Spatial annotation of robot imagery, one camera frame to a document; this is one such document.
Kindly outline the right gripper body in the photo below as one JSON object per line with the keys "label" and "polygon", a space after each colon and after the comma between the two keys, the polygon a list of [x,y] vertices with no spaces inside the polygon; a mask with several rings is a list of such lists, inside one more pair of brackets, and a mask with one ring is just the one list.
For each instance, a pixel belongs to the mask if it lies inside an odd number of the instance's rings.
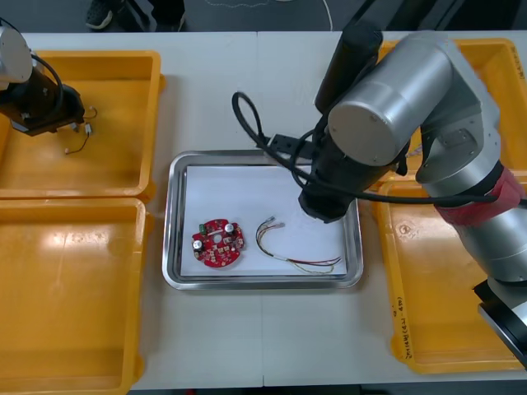
{"label": "right gripper body", "polygon": [[313,184],[306,185],[298,197],[304,213],[325,224],[342,219],[354,201],[354,197],[328,192]]}

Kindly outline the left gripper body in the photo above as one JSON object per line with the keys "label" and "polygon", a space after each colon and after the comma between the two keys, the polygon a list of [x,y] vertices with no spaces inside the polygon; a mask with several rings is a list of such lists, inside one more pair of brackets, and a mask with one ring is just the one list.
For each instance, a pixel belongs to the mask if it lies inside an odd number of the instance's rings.
{"label": "left gripper body", "polygon": [[10,123],[14,130],[29,137],[55,133],[70,123],[84,123],[85,107],[80,94],[71,87],[62,90],[42,88],[31,95],[19,95],[10,103]]}

